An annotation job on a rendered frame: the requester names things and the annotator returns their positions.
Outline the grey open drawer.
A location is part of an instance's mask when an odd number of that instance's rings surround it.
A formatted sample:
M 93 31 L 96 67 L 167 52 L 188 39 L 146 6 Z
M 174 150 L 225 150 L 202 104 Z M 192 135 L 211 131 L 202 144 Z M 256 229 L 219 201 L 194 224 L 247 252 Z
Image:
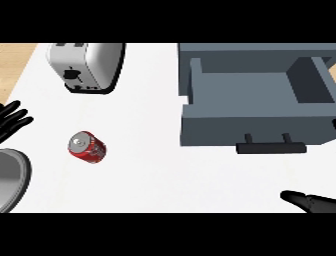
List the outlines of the grey open drawer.
M 191 60 L 191 96 L 183 106 L 185 146 L 257 143 L 322 145 L 336 139 L 336 84 L 319 57 L 297 59 L 287 72 L 207 73 Z

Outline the grey drawer cabinet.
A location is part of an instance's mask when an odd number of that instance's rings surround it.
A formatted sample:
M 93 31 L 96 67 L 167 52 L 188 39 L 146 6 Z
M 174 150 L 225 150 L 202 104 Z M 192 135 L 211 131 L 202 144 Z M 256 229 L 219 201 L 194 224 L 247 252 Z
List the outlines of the grey drawer cabinet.
M 336 104 L 336 43 L 180 43 L 179 95 L 195 103 L 191 62 L 204 73 L 287 75 L 301 103 Z

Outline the red soda can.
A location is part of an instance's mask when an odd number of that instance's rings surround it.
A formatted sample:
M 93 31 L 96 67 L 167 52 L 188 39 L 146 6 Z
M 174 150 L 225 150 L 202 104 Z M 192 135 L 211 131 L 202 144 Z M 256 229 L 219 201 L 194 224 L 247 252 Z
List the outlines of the red soda can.
M 78 132 L 70 139 L 70 153 L 86 162 L 96 164 L 106 156 L 106 145 L 89 131 Z

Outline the silver toaster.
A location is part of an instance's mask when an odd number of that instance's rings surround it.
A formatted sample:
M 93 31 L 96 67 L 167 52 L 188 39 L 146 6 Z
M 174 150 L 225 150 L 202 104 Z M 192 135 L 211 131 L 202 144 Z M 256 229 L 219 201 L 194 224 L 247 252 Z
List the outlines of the silver toaster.
M 52 43 L 49 64 L 71 93 L 109 94 L 118 83 L 126 43 Z

